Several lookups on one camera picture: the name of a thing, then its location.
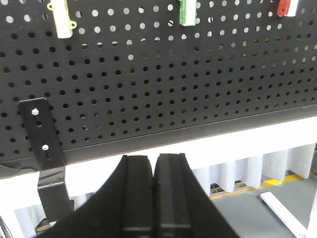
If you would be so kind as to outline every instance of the white clip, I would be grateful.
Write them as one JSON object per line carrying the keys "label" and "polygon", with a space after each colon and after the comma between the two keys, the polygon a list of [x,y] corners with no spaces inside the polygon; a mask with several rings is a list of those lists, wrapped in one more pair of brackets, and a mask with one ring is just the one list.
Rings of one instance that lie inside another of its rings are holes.
{"label": "white clip", "polygon": [[57,37],[60,39],[70,38],[77,23],[69,18],[67,0],[51,0],[48,9],[53,11]]}

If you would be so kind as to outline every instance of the black plastic part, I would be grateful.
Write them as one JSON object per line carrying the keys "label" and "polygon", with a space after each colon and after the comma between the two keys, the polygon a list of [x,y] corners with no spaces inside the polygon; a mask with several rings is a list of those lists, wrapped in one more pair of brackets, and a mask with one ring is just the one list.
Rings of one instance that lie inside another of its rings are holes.
{"label": "black plastic part", "polygon": [[200,187],[185,154],[160,155],[154,177],[157,238],[239,237]]}
{"label": "black plastic part", "polygon": [[185,155],[123,156],[101,189],[39,238],[239,238],[200,187]]}
{"label": "black plastic part", "polygon": [[156,237],[191,238],[179,155],[160,155],[154,176]]}
{"label": "black plastic part", "polygon": [[61,220],[73,211],[73,206],[65,186],[65,164],[49,104],[39,98],[20,102],[19,109],[40,169],[38,192],[45,215],[48,222]]}
{"label": "black plastic part", "polygon": [[151,165],[146,156],[127,158],[129,162],[126,172],[121,237],[149,238],[153,235]]}
{"label": "black plastic part", "polygon": [[39,237],[152,238],[152,233],[150,162],[145,156],[123,156],[107,182],[85,205]]}
{"label": "black plastic part", "polygon": [[[38,98],[21,101],[18,105],[40,171],[64,167],[63,154],[48,101]],[[38,110],[37,116],[32,115],[33,109]],[[49,149],[44,151],[43,145],[48,145]]]}

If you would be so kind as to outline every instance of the white panel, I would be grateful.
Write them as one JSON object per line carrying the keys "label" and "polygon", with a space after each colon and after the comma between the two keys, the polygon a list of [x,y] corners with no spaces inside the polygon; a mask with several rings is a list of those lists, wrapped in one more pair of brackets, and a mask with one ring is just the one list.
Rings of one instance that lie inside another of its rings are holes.
{"label": "white panel", "polygon": [[22,208],[15,211],[16,217],[21,224],[20,227],[23,231],[25,238],[32,238],[36,236],[35,226],[29,214],[28,208]]}
{"label": "white panel", "polygon": [[233,192],[235,182],[235,162],[228,162],[220,165],[218,185],[226,192]]}
{"label": "white panel", "polygon": [[219,182],[220,165],[210,166],[210,184]]}
{"label": "white panel", "polygon": [[311,171],[315,144],[289,149],[287,169],[308,178]]}
{"label": "white panel", "polygon": [[210,168],[195,169],[193,172],[207,196],[210,196]]}
{"label": "white panel", "polygon": [[247,159],[247,169],[243,182],[251,187],[261,186],[263,156]]}
{"label": "white panel", "polygon": [[248,159],[242,159],[236,161],[236,171],[234,180],[242,180],[247,170]]}
{"label": "white panel", "polygon": [[14,238],[24,238],[19,221],[13,210],[0,207],[0,214]]}
{"label": "white panel", "polygon": [[283,181],[287,170],[287,155],[288,150],[263,155],[263,175]]}

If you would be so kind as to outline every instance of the white plastic divider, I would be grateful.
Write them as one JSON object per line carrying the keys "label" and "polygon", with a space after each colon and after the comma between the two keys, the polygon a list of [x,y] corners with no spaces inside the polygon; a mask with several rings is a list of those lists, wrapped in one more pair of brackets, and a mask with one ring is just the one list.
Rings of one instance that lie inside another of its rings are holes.
{"label": "white plastic divider", "polygon": [[242,180],[247,186],[260,187],[262,177],[263,156],[247,158],[247,169]]}
{"label": "white plastic divider", "polygon": [[207,189],[207,178],[210,178],[209,184],[217,183],[226,192],[234,190],[234,184],[237,180],[241,180],[247,186],[258,188],[261,186],[262,175],[283,181],[285,172],[291,170],[304,178],[308,178],[314,150],[315,144],[304,145],[193,171],[207,195],[210,194]]}
{"label": "white plastic divider", "polygon": [[307,179],[311,171],[314,150],[315,144],[289,149],[287,169]]}
{"label": "white plastic divider", "polygon": [[288,150],[263,155],[263,175],[279,181],[284,180],[287,170]]}
{"label": "white plastic divider", "polygon": [[235,182],[236,162],[230,161],[220,165],[218,185],[227,192],[233,192]]}
{"label": "white plastic divider", "polygon": [[296,238],[305,238],[306,228],[290,213],[286,207],[271,193],[261,193],[262,200],[272,209]]}
{"label": "white plastic divider", "polygon": [[204,167],[193,171],[206,194],[210,194],[210,169]]}

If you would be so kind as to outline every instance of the green clip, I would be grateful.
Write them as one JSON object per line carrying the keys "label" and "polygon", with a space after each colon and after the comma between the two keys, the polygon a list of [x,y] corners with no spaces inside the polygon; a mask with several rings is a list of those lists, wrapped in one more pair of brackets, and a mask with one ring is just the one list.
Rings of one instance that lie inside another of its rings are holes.
{"label": "green clip", "polygon": [[196,3],[197,0],[179,0],[179,24],[182,26],[196,25]]}

